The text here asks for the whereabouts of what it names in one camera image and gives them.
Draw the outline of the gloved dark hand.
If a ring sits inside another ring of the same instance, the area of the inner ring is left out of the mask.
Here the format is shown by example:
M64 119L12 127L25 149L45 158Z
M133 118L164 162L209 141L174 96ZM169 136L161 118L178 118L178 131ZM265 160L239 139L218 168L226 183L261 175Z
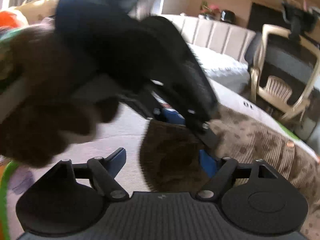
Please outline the gloved dark hand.
M72 98L75 58L49 24L1 29L1 155L34 168L92 141L117 115L118 98Z

